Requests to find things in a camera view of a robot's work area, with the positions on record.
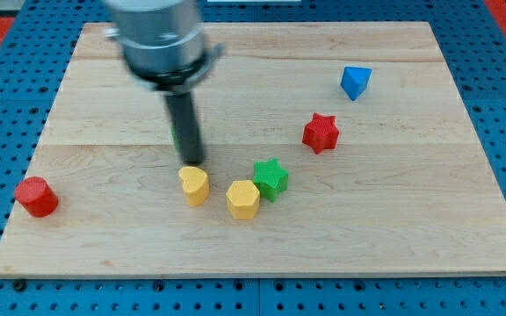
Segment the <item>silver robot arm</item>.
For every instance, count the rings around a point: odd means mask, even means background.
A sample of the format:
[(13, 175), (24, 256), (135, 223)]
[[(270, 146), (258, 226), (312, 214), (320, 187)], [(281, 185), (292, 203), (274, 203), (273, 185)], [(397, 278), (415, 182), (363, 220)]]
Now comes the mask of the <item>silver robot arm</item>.
[(208, 45), (194, 0), (104, 0), (112, 36), (127, 68), (163, 94), (180, 160), (205, 160), (192, 90), (207, 78), (224, 46)]

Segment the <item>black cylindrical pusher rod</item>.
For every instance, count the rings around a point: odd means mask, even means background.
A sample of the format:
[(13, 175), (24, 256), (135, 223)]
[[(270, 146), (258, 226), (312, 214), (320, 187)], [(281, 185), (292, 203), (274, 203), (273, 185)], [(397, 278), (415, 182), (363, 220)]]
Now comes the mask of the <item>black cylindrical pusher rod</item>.
[(166, 95), (165, 101), (180, 160), (185, 165), (201, 164), (205, 151), (191, 92)]

